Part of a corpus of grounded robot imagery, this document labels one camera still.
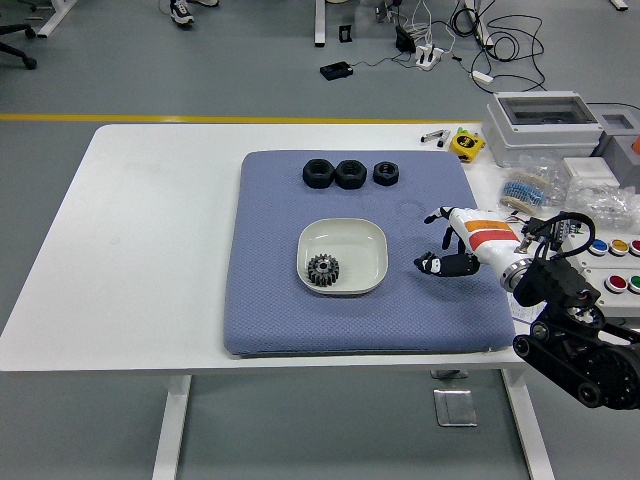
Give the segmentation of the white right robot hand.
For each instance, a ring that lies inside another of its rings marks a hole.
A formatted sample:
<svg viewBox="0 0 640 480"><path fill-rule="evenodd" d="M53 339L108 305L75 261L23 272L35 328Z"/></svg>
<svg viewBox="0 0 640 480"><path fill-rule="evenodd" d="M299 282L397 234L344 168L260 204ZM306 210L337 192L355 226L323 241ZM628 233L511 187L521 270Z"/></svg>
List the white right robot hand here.
<svg viewBox="0 0 640 480"><path fill-rule="evenodd" d="M457 253L438 257L432 252L426 252L414 260L414 265L422 273L438 277L462 277L474 275L481 265L488 265L497 280L505 286L531 262L527 254L518 252L521 241L516 233L495 212L439 207L424 223L430 224L440 218L448 222L442 248L448 249L453 235L456 235Z"/></svg>

